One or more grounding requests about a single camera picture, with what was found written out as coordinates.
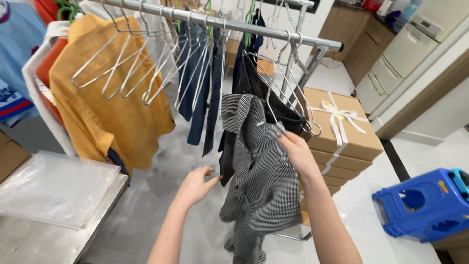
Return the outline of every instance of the hand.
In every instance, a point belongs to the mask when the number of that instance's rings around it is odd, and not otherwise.
[[[310,148],[302,137],[287,131],[287,136],[280,134],[279,142],[288,152],[288,158],[300,174],[300,179],[314,176],[317,173],[321,174]]]
[[[182,181],[174,202],[190,208],[207,196],[208,191],[221,180],[221,176],[205,182],[205,176],[210,176],[215,170],[210,167],[198,168],[191,171]]]

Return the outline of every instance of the mustard yellow shirt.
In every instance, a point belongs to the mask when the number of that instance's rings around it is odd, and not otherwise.
[[[128,16],[131,29],[141,30],[136,19]],[[127,30],[124,17],[116,19],[121,30]],[[147,169],[158,150],[158,137],[173,131],[175,124],[165,92],[162,90],[150,106],[142,103],[142,95],[148,90],[154,70],[148,74],[127,98],[118,92],[110,100],[101,91],[110,72],[83,87],[76,88],[71,83],[72,76],[117,32],[112,21],[103,20],[88,14],[71,24],[68,31],[68,44],[49,71],[50,89],[55,97],[57,108],[62,116],[76,152],[81,158],[106,162],[104,157],[110,147],[119,155],[132,174],[133,168]],[[124,48],[128,33],[118,33],[117,37],[91,61],[75,78],[81,86],[112,68]],[[133,35],[125,48],[121,61],[144,43],[142,35]],[[141,53],[136,66],[148,54]],[[118,66],[106,89],[109,97],[120,88],[127,76],[135,56]],[[148,58],[138,68],[126,84],[128,91],[150,70],[153,61]],[[151,96],[161,85],[161,75],[153,83]]]

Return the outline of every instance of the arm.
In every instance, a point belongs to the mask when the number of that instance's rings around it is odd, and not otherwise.
[[[345,229],[318,165],[301,137],[287,132],[279,141],[303,184],[314,245],[322,264],[363,264],[352,238]]]
[[[205,166],[195,169],[184,179],[175,199],[169,206],[147,264],[179,263],[186,215],[190,207],[205,198],[210,189],[221,179],[220,176],[205,182],[204,176],[209,176],[212,172],[214,169]]]

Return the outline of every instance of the yellow sticker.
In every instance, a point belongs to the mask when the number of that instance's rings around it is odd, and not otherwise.
[[[438,182],[438,185],[440,185],[440,188],[443,190],[443,192],[448,193],[448,189],[445,186],[445,183],[441,180]]]
[[[335,107],[334,107],[332,104],[330,104],[330,103],[327,103],[326,105],[329,106],[329,107],[332,108],[332,109],[335,109]],[[345,119],[345,117],[344,117],[343,115],[335,115],[335,117],[336,117],[336,118],[339,118],[339,119],[342,119],[342,120]]]

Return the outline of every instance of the stainless steel table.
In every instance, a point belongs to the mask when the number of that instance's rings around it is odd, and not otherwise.
[[[0,264],[79,263],[130,182],[119,174],[84,229],[0,216]]]

